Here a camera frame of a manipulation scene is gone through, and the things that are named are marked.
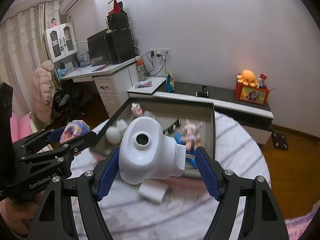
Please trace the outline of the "person's left hand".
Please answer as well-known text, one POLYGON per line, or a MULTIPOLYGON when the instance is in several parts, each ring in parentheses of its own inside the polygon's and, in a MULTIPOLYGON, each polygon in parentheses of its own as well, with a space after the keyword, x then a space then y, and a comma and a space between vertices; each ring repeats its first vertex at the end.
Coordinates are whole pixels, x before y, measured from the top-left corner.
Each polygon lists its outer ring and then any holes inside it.
POLYGON ((15 202, 9 198, 1 201, 1 217, 11 231, 19 236, 29 233, 31 221, 41 198, 42 193, 39 193, 27 198, 26 202, 15 202))

